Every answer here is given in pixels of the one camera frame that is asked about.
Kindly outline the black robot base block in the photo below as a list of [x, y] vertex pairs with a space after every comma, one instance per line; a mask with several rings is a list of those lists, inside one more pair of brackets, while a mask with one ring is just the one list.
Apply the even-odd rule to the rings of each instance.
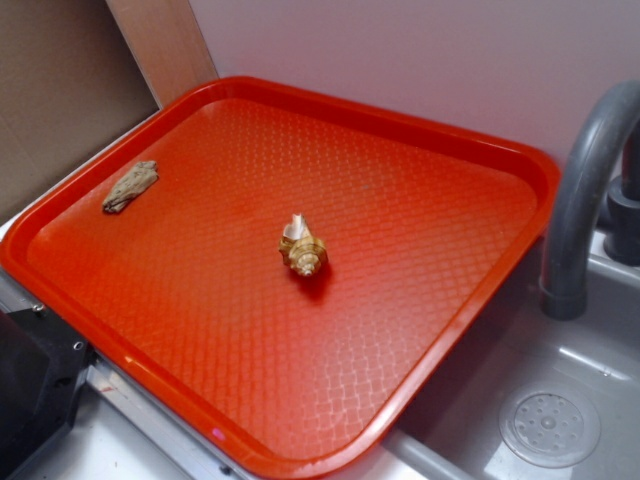
[[1, 314], [1, 477], [13, 479], [74, 426], [92, 354], [44, 305]]

